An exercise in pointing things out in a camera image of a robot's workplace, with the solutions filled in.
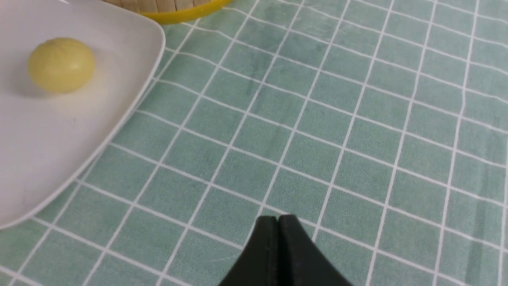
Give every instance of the green tablecloth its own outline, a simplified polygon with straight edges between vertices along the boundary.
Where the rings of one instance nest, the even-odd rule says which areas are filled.
[[[281,213],[355,285],[508,285],[507,1],[235,0],[164,29],[122,131],[0,232],[0,285],[214,285]]]

